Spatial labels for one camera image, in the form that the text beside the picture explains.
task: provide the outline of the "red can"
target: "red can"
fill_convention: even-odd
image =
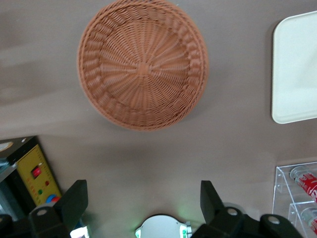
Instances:
[[[317,208],[316,207],[306,208],[304,211],[302,211],[301,218],[317,235]]]
[[[293,168],[290,177],[317,202],[317,178],[306,166]]]

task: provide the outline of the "round basket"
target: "round basket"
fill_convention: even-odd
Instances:
[[[206,86],[204,40],[163,0],[118,0],[88,24],[78,50],[81,86],[113,123],[157,130],[190,113]]]

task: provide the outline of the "white plate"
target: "white plate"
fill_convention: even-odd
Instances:
[[[281,21],[273,41],[274,121],[317,118],[317,11]]]

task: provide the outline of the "acrylic display stand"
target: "acrylic display stand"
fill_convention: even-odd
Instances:
[[[317,162],[276,167],[273,214],[286,217],[305,238],[316,238],[316,234],[301,219],[301,213],[309,207],[316,207],[317,203],[290,178],[291,170],[305,165],[316,176]]]

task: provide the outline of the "screw hole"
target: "screw hole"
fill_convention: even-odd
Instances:
[[[238,212],[236,210],[234,210],[233,208],[229,208],[228,209],[228,213],[231,215],[231,216],[237,216],[238,215]]]
[[[280,224],[279,219],[277,219],[277,218],[274,217],[274,216],[269,216],[269,217],[268,217],[268,220],[269,220],[271,223],[275,224],[275,225]]]
[[[42,215],[44,215],[46,213],[47,213],[47,211],[45,209],[42,209],[42,210],[38,211],[38,213],[36,215],[42,216]]]

